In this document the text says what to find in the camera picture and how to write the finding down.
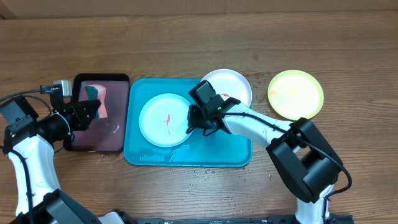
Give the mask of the pink green sponge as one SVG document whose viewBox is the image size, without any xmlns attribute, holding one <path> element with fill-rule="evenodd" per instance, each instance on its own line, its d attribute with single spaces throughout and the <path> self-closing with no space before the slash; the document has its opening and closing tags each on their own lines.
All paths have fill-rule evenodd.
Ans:
<svg viewBox="0 0 398 224">
<path fill-rule="evenodd" d="M 85 86 L 85 91 L 88 97 L 88 100 L 99 100 L 101 102 L 97 112 L 96 119 L 107 118 L 108 114 L 106 111 L 106 107 L 104 104 L 105 96 L 106 96 L 106 88 L 103 85 L 92 84 Z"/>
</svg>

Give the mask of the light blue plate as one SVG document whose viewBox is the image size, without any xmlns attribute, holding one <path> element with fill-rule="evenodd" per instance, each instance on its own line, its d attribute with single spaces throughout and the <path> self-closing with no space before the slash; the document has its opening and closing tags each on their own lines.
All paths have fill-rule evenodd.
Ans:
<svg viewBox="0 0 398 224">
<path fill-rule="evenodd" d="M 189 138 L 190 103 L 182 96 L 164 93 L 151 98 L 141 109 L 139 128 L 143 137 L 159 147 L 174 147 Z"/>
</svg>

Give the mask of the yellow-green plate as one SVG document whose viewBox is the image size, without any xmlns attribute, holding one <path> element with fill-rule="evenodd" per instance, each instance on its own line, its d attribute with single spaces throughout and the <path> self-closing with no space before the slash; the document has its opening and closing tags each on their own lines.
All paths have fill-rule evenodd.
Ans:
<svg viewBox="0 0 398 224">
<path fill-rule="evenodd" d="M 294 121 L 301 117 L 310 119 L 316 116 L 324 103 L 320 83 L 301 70 L 278 73 L 269 83 L 267 96 L 277 114 Z"/>
</svg>

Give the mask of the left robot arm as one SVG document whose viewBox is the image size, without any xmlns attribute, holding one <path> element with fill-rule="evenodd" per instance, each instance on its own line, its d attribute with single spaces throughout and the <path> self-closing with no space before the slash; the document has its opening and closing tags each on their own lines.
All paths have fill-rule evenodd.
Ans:
<svg viewBox="0 0 398 224">
<path fill-rule="evenodd" d="M 101 223 L 101 219 L 64 193 L 55 171 L 53 144 L 84 131 L 100 100 L 65 103 L 51 97 L 53 114 L 39 119 L 27 95 L 1 99 L 8 125 L 1 150 L 16 173 L 18 203 L 14 223 Z"/>
</svg>

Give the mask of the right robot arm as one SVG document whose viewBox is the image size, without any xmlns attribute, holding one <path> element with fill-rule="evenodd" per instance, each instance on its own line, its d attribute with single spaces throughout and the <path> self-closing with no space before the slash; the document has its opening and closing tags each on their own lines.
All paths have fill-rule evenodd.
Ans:
<svg viewBox="0 0 398 224">
<path fill-rule="evenodd" d="M 282 121 L 260 114 L 240 100 L 224 100 L 204 80 L 190 90 L 188 129 L 204 136 L 219 130 L 264 147 L 285 186 L 297 198 L 294 223 L 333 223 L 328 202 L 344 165 L 317 127 L 307 118 Z"/>
</svg>

